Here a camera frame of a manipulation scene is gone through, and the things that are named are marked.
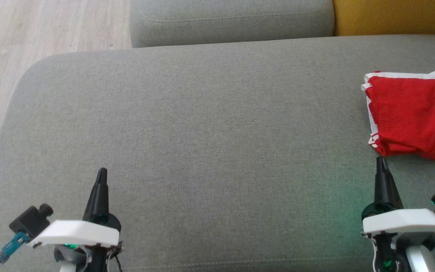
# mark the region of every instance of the folded fabric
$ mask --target folded fabric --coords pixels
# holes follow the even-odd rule
[[[369,144],[382,156],[416,153],[435,160],[435,71],[366,74]]]

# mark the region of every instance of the white plastic part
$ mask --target white plastic part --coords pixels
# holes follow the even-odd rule
[[[435,232],[435,213],[428,209],[393,210],[365,218],[364,233]]]
[[[60,268],[60,272],[75,272],[76,265],[69,262],[60,262],[62,264],[62,268]]]
[[[435,259],[425,246],[409,246],[406,255],[412,272],[435,272]]]
[[[43,245],[68,243],[80,246],[95,246],[99,243],[102,247],[111,247],[119,243],[119,231],[81,220],[56,220],[29,242],[28,246],[36,243]]]

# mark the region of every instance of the gray upholstery fabric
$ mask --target gray upholstery fabric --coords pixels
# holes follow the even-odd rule
[[[134,48],[332,36],[332,0],[131,0]]]
[[[435,36],[168,46],[58,55],[21,79],[0,131],[0,249],[30,205],[80,219],[100,167],[127,271],[370,271],[364,74],[435,70]],[[389,160],[406,208],[435,162]],[[112,262],[112,271],[116,266]],[[57,271],[23,248],[5,271]]]

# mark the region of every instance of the yellow sofa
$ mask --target yellow sofa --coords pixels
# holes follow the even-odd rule
[[[435,0],[333,0],[335,35],[435,34]]]

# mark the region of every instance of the green light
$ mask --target green light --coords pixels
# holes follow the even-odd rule
[[[71,248],[71,249],[76,249],[76,248],[78,247],[77,244],[70,244],[70,243],[66,243],[65,246],[66,246],[66,247],[69,247],[69,248]]]
[[[384,262],[384,267],[389,268],[392,265],[392,261]]]

